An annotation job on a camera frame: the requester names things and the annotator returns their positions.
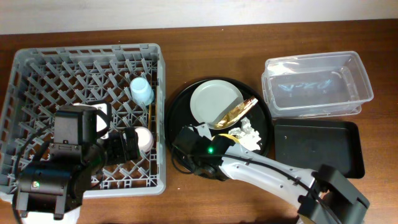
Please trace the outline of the light grey plate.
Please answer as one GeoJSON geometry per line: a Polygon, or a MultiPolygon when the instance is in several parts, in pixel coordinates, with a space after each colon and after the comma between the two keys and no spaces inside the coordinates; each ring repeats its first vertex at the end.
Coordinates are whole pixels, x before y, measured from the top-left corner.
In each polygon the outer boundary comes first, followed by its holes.
{"type": "Polygon", "coordinates": [[[243,101],[242,93],[232,83],[210,80],[195,88],[190,98],[190,111],[196,121],[215,129],[215,124],[243,101]]]}

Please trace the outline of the blue plastic cup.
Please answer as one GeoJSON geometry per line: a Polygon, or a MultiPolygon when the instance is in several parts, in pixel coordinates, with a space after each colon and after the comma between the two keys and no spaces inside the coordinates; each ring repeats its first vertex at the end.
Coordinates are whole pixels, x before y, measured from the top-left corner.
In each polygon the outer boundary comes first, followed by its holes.
{"type": "Polygon", "coordinates": [[[132,99],[139,105],[150,105],[154,100],[154,91],[146,78],[137,77],[130,83],[132,99]]]}

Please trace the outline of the gold foil wrapper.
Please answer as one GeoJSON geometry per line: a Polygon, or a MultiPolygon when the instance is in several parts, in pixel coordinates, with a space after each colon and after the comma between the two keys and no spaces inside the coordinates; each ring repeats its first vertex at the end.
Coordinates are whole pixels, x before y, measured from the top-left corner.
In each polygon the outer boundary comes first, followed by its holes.
{"type": "Polygon", "coordinates": [[[242,103],[235,106],[229,112],[227,112],[215,125],[215,129],[224,129],[232,126],[234,123],[239,121],[248,111],[251,110],[258,102],[258,99],[254,96],[244,100],[242,103]]]}

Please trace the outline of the pink plastic cup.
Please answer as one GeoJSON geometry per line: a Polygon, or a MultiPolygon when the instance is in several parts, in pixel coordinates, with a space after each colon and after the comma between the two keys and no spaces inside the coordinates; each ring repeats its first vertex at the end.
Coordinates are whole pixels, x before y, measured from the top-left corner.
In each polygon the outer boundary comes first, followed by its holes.
{"type": "Polygon", "coordinates": [[[142,152],[148,152],[154,145],[154,137],[151,131],[145,127],[136,127],[135,132],[138,137],[138,147],[142,152]]]}

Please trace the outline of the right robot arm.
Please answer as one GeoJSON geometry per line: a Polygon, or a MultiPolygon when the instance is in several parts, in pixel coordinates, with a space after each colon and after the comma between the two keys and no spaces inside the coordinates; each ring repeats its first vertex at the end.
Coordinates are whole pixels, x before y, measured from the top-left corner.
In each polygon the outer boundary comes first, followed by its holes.
{"type": "Polygon", "coordinates": [[[293,205],[304,223],[362,223],[369,200],[338,170],[288,166],[217,135],[185,126],[172,142],[189,174],[255,185],[293,205]]]}

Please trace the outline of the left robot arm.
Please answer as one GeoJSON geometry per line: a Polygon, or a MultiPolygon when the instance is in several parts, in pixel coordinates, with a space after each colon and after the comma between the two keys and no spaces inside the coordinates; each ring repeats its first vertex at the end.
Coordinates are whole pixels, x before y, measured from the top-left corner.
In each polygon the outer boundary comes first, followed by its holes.
{"type": "Polygon", "coordinates": [[[17,176],[12,209],[18,223],[30,212],[49,213],[55,221],[82,205],[95,187],[92,176],[103,167],[137,159],[139,136],[127,127],[101,140],[112,114],[86,105],[64,105],[55,113],[53,139],[45,141],[17,176]]]}

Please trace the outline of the wooden chopstick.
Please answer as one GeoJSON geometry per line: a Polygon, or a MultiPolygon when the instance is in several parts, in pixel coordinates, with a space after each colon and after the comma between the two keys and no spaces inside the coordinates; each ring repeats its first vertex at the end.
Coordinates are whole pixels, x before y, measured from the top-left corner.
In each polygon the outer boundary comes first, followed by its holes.
{"type": "Polygon", "coordinates": [[[147,128],[151,130],[151,124],[152,124],[152,104],[149,105],[149,110],[148,110],[148,120],[147,120],[147,128]]]}

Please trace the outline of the yellow bowl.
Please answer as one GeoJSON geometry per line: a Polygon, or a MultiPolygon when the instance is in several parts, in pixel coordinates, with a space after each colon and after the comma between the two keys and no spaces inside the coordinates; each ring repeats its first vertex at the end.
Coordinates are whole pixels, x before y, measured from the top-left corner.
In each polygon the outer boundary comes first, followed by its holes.
{"type": "Polygon", "coordinates": [[[234,136],[232,136],[232,135],[230,135],[230,134],[219,134],[219,136],[226,137],[226,138],[228,138],[228,139],[230,139],[230,140],[233,140],[235,143],[240,144],[240,143],[239,143],[239,140],[238,140],[236,137],[234,137],[234,136]]]}

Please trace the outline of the white tissue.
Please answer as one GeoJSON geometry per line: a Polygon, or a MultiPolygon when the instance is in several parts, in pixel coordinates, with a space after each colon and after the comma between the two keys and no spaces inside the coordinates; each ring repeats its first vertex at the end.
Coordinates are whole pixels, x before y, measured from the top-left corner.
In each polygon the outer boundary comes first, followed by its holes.
{"type": "Polygon", "coordinates": [[[233,128],[228,131],[228,134],[234,136],[243,147],[250,151],[261,149],[258,144],[261,140],[259,132],[251,126],[251,122],[247,117],[241,120],[240,128],[233,128]]]}

